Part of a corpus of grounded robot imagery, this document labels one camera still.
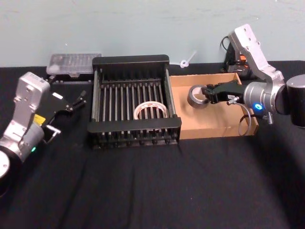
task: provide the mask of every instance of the plastic lid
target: plastic lid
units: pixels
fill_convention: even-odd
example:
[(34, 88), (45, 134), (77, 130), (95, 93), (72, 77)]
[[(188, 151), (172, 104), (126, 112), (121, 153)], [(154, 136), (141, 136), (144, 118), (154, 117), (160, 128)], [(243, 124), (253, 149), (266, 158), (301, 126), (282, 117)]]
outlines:
[(68, 74), (76, 78), (80, 74), (92, 74), (92, 59), (101, 57), (100, 53), (53, 54), (47, 67), (47, 74)]

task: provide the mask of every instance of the cardboard box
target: cardboard box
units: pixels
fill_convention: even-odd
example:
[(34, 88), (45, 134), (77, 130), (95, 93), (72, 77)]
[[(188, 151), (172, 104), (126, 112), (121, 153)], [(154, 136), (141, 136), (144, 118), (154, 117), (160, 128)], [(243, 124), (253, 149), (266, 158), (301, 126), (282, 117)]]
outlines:
[[(196, 84), (217, 84), (240, 79), (235, 73), (171, 76), (176, 113), (182, 119), (180, 139), (239, 136), (238, 125), (247, 114), (241, 106), (228, 106), (226, 102), (208, 104), (204, 109), (195, 109), (187, 102), (189, 89)], [(241, 123), (241, 133), (248, 128), (248, 119)], [(249, 135), (258, 129), (256, 118), (252, 118)]]

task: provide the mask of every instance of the dish rack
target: dish rack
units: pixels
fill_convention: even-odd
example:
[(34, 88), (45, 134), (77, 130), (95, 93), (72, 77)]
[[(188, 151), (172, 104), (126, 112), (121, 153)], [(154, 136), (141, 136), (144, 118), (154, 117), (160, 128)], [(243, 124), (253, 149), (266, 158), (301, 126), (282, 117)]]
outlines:
[[(177, 144), (181, 119), (177, 116), (168, 73), (167, 55), (96, 57), (92, 61), (94, 87), (88, 132), (93, 148)], [(157, 101), (134, 119), (135, 108)]]

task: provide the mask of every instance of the black cable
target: black cable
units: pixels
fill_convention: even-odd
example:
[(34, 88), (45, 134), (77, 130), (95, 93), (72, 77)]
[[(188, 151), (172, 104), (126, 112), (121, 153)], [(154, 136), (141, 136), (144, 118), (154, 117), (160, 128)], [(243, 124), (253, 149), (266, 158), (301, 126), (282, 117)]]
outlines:
[(223, 48), (224, 48), (226, 51), (228, 51), (228, 49), (224, 46), (224, 40), (225, 40), (225, 39), (228, 39), (228, 38), (229, 38), (228, 36), (225, 36), (225, 37), (221, 40), (221, 42), (220, 42), (220, 45), (222, 45)]

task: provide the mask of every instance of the black cloth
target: black cloth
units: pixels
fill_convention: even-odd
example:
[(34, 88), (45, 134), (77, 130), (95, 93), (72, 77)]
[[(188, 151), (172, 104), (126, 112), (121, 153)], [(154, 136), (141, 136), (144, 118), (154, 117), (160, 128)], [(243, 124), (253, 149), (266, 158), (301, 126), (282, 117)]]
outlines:
[[(285, 79), (305, 62), (271, 62)], [(191, 64), (170, 74), (218, 73), (221, 64)], [(0, 132), (12, 117), (17, 80), (27, 71), (0, 69)], [(72, 102), (92, 85), (54, 85)], [(0, 199), (0, 228), (305, 228), (305, 131), (289, 116), (259, 121), (251, 137), (182, 140), (178, 146), (93, 151), (87, 145), (90, 103), (48, 146), (26, 160)]]

